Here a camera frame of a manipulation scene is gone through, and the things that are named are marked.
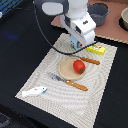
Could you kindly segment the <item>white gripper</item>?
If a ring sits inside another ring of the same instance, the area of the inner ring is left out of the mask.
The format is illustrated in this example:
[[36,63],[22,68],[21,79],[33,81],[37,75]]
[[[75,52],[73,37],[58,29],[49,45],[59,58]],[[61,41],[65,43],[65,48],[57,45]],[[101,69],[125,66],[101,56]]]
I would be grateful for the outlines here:
[[73,35],[82,44],[82,48],[94,43],[96,23],[89,13],[78,19],[70,19],[61,15],[60,21],[70,36]]

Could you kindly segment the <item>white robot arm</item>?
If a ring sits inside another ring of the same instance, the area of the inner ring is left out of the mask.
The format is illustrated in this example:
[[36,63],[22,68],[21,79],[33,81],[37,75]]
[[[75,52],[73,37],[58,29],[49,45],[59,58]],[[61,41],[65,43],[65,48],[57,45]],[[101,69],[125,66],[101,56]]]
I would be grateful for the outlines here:
[[70,42],[80,47],[94,43],[96,23],[87,9],[88,0],[34,0],[36,7],[49,16],[60,16],[70,34]]

